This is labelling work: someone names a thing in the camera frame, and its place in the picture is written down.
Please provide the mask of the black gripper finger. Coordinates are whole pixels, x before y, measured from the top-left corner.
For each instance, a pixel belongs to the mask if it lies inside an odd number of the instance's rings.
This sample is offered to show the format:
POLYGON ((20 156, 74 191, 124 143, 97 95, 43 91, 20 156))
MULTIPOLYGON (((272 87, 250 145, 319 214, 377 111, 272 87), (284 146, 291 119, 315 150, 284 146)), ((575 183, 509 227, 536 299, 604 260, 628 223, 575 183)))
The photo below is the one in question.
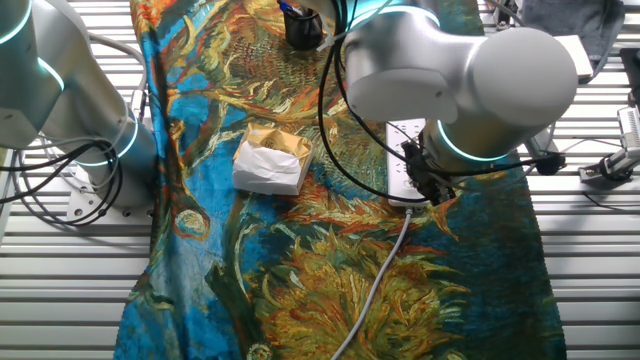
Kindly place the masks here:
POLYGON ((453 198, 454 198, 454 189, 452 187, 449 187, 446 184, 442 184, 439 182, 436 182, 432 186, 431 204, 433 206, 438 206, 442 203, 452 200, 453 198))
POLYGON ((418 192, 427 199, 438 199, 440 196, 438 180, 429 173, 419 175, 418 192))

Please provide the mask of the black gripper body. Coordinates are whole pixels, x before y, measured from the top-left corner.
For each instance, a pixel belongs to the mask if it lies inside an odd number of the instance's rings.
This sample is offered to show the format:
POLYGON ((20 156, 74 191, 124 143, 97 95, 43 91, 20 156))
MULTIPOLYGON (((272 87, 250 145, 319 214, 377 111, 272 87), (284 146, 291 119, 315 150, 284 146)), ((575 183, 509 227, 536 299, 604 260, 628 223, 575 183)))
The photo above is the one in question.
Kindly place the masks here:
POLYGON ((402 143, 402 149, 406 158, 406 172, 413 187, 418 188, 418 176, 429 173, 434 178, 434 170, 425 161, 418 145, 411 141, 402 143))

